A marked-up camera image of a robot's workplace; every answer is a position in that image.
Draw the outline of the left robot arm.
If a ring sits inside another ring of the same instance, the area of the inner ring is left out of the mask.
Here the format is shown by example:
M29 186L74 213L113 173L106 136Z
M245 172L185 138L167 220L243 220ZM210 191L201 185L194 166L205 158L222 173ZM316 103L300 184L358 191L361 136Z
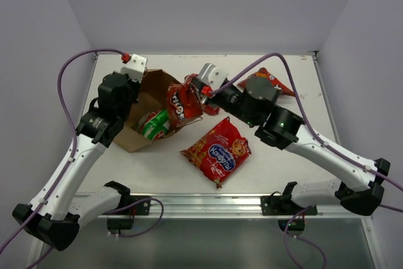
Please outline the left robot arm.
M123 129L138 101L143 74L123 67L103 78L98 97L74 128L72 144L54 174L30 203L19 203L13 210L28 234L62 251L91 220L111 210L117 214L129 210L130 190L114 181L85 201L73 199L89 170Z

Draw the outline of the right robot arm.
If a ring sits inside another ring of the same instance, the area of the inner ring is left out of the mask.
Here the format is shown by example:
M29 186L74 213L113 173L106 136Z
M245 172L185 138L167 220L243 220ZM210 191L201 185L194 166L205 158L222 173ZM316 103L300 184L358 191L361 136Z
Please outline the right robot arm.
M369 216L382 203L382 182L389 173L390 163L353 154L315 130L307 121L277 105L280 91L261 77L247 80L239 90L224 80L221 92L212 93L209 85L193 80L202 102L217 106L255 128L255 136L270 147L301 156L334 176L317 183L287 183L280 195L264 197L272 212L296 214L302 209L317 213L317 205L339 204L344 209Z

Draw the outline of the red Skittles candy pack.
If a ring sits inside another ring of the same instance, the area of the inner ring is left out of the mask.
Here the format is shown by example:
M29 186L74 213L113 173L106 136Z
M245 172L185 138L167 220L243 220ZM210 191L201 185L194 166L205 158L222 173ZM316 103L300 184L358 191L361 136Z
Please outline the red Skittles candy pack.
M198 74L189 74L184 78L184 82L186 84L191 83L193 79L197 78ZM220 113L220 108L217 106L212 106L208 104L202 104L203 112L210 116L217 116Z

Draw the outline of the red KitKat candy pack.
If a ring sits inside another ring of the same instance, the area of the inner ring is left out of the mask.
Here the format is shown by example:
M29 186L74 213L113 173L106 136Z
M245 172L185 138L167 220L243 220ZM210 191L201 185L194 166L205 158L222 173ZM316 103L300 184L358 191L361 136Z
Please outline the red KitKat candy pack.
M195 122L203 115L200 99L191 81L196 74L187 75L182 83L171 83L166 94L169 133Z

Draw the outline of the large red candy bag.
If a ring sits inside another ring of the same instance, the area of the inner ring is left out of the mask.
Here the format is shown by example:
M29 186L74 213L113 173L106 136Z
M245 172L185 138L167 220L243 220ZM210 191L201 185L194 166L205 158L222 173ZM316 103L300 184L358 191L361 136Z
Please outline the large red candy bag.
M243 137L229 117L221 120L201 139L180 153L217 188L252 154L248 140Z

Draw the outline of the brown paper bag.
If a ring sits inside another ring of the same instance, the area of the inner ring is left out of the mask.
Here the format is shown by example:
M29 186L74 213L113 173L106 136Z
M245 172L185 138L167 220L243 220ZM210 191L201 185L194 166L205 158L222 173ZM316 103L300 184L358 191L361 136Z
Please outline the brown paper bag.
M137 132L137 127L140 119L144 115L166 109L166 94L171 83L181 82L162 69L154 69L146 72L139 92L139 101L132 105L128 120L113 141L117 146L129 153L133 153L157 141L143 137ZM160 139L166 139L179 132L181 129L182 128L173 133L168 132Z

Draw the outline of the green chip bag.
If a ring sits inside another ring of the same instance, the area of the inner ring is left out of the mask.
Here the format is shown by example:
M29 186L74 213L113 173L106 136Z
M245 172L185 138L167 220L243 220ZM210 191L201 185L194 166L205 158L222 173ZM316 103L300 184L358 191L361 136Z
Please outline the green chip bag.
M146 139L158 140L164 137L169 129L168 113L166 109L163 109L144 115L139 121L137 132Z

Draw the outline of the red Doritos chip bag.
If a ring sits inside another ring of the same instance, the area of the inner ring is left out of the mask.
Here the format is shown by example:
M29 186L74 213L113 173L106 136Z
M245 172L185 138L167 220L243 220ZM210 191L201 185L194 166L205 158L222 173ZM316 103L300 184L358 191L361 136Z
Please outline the red Doritos chip bag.
M272 73L270 73L265 67L259 68L258 72L254 72L250 74L246 79L239 81L237 86L239 88L244 89L246 87L246 83L249 79L254 77L260 77L268 80L272 87L276 88L278 91L285 96L295 97L295 93L293 90L288 88L285 84L283 84L277 77L275 77Z

